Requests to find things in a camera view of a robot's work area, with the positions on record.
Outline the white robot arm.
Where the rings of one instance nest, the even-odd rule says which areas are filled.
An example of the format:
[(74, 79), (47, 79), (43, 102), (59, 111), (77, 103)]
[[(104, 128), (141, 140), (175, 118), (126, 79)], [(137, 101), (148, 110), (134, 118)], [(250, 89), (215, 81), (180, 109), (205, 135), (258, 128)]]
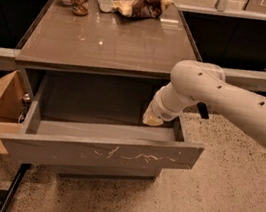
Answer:
[(144, 123), (181, 118), (207, 151), (180, 212), (266, 212), (266, 97), (229, 85), (217, 65), (181, 61), (149, 104)]

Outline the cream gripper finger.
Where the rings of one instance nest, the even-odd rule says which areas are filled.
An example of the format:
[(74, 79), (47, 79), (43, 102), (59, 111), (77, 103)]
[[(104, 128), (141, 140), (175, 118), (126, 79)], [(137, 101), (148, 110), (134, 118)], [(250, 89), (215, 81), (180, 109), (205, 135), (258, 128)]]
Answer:
[(146, 124), (146, 126), (155, 127), (164, 124), (163, 120), (159, 119), (154, 115), (152, 108), (147, 108), (144, 115), (142, 116), (142, 119), (143, 119), (143, 124)]

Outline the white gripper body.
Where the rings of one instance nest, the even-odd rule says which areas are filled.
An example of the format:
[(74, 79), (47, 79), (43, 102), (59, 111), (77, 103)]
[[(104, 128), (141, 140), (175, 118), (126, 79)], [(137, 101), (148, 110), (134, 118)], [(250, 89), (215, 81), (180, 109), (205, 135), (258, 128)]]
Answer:
[(145, 111), (145, 117), (159, 119), (160, 121), (172, 121), (183, 113), (189, 100), (183, 96), (164, 93), (159, 90)]

